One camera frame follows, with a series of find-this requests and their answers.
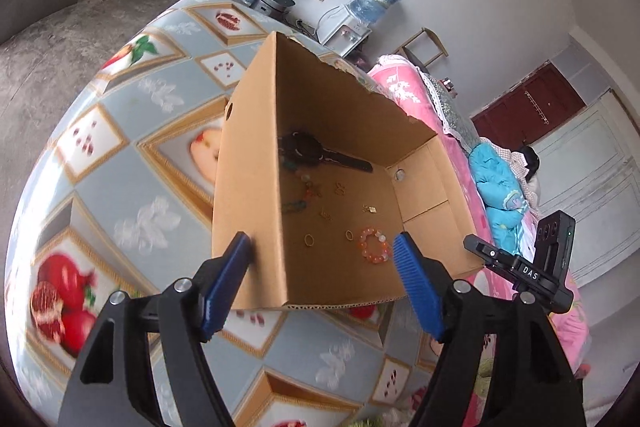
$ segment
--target cardboard box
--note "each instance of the cardboard box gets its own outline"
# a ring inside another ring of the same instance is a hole
[[[234,308],[348,307],[401,298],[393,261],[368,263],[357,247],[367,227],[382,231],[390,244],[407,230],[422,254],[442,261],[453,277],[482,266],[463,247],[465,235],[476,230],[436,133],[283,34],[264,41],[225,118],[213,256],[222,255],[238,230],[253,239],[256,253]],[[278,137],[293,131],[367,160],[374,171],[301,167],[321,186],[321,197],[301,212],[283,214],[282,204],[302,199],[305,191],[278,158]],[[402,180],[396,179],[398,169]],[[344,195],[335,190],[337,183]],[[377,212],[364,212],[364,205]],[[314,238],[312,247],[305,245],[306,234]],[[369,241],[371,250],[379,247]]]

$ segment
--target multicolored bracelet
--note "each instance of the multicolored bracelet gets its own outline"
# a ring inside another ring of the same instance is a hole
[[[369,235],[373,235],[381,243],[382,254],[372,253],[369,250],[367,250],[367,237],[369,237]],[[360,233],[360,241],[358,242],[358,248],[362,250],[362,256],[367,261],[373,264],[384,263],[385,261],[388,261],[389,258],[392,256],[391,246],[386,241],[385,235],[382,232],[380,232],[380,230],[377,230],[377,229],[368,228],[368,229],[362,230],[362,232]]]

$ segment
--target watch face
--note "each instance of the watch face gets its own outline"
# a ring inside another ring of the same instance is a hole
[[[322,144],[310,134],[295,132],[292,134],[295,140],[296,153],[305,160],[320,161],[322,159]]]

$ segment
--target floor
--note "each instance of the floor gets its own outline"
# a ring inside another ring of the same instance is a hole
[[[80,0],[0,44],[0,266],[14,212],[58,120],[100,66],[177,0]],[[0,357],[8,360],[0,297]]]

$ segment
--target black hair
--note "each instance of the black hair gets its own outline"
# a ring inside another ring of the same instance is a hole
[[[533,147],[529,145],[523,145],[518,149],[518,152],[522,153],[525,161],[527,162],[527,169],[529,169],[529,172],[524,176],[524,179],[529,183],[533,175],[538,172],[538,169],[540,168],[540,158],[533,150]]]

